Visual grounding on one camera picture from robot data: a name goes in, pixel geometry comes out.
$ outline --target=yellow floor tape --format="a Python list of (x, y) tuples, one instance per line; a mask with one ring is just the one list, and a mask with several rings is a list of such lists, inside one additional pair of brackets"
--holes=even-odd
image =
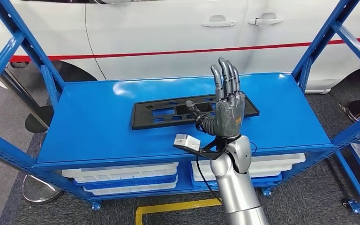
[(143, 214), (148, 213), (157, 213), (157, 212), (169, 212), (169, 211), (177, 211), (177, 210), (188, 210), (188, 209), (196, 209), (202, 207), (216, 206), (221, 205), (221, 203), (216, 199), (206, 199), (206, 200), (198, 200), (191, 202), (179, 202), (179, 203), (171, 203), (171, 204), (163, 204), (163, 205), (152, 205), (152, 206), (140, 206), (136, 210), (136, 222), (135, 225), (143, 225)]

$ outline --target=robotic arm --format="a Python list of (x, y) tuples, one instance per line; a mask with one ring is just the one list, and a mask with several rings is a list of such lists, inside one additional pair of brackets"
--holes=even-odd
[(240, 134), (244, 116), (245, 93), (240, 90), (238, 70), (228, 60), (218, 59), (223, 82), (216, 65), (210, 67), (215, 81), (215, 117), (208, 117), (192, 101), (187, 109), (199, 131), (215, 136), (207, 146), (189, 135), (176, 135), (173, 146), (211, 159), (210, 167), (222, 197), (230, 225), (268, 225), (249, 176), (252, 152), (248, 137)]

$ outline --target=black cable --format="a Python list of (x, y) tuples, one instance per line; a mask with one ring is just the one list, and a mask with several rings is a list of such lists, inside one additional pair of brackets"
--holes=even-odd
[(199, 161), (198, 161), (198, 156), (196, 157), (196, 166), (198, 167), (198, 171), (203, 179), (203, 181), (205, 182), (206, 186), (208, 187), (209, 191), (212, 193), (212, 195), (217, 198), (217, 200), (220, 202), (220, 204), (223, 204), (221, 202), (221, 199), (216, 195), (216, 193), (213, 192), (212, 188), (210, 187), (210, 185), (208, 184), (208, 182), (206, 181), (205, 177), (202, 174), (201, 168), (199, 167)]
[(252, 156), (253, 156), (257, 151), (257, 145), (255, 143), (253, 143), (253, 142), (250, 142), (250, 143), (252, 143), (255, 146), (255, 151), (252, 153)]

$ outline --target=red stripe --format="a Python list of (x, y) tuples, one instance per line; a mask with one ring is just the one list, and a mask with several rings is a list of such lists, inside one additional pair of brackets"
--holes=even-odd
[[(329, 45), (343, 44), (343, 40), (330, 41)], [(311, 42), (280, 44), (280, 45), (260, 45), (260, 46), (245, 46), (234, 48), (214, 48), (214, 49), (199, 49), (199, 50), (182, 50), (182, 51), (168, 51), (168, 52), (140, 52), (140, 53), (119, 53), (119, 54), (101, 54), (101, 55), (50, 55), (50, 60), (75, 60), (75, 59), (93, 59), (93, 58), (115, 58), (115, 57), (129, 57), (129, 56), (144, 56), (144, 55), (169, 55), (169, 54), (183, 54), (183, 53), (209, 53), (209, 52), (226, 52), (252, 49), (269, 49), (269, 48), (288, 48), (309, 46)], [(11, 62), (30, 61), (27, 55), (14, 55)]]

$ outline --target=black tray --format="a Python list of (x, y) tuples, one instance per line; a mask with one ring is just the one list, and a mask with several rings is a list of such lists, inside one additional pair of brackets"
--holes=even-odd
[[(187, 100), (193, 101), (208, 116), (214, 116), (215, 95), (138, 102), (133, 105), (132, 130), (195, 123), (195, 119), (187, 111)], [(259, 110), (246, 95), (245, 100), (245, 117), (258, 116)]]

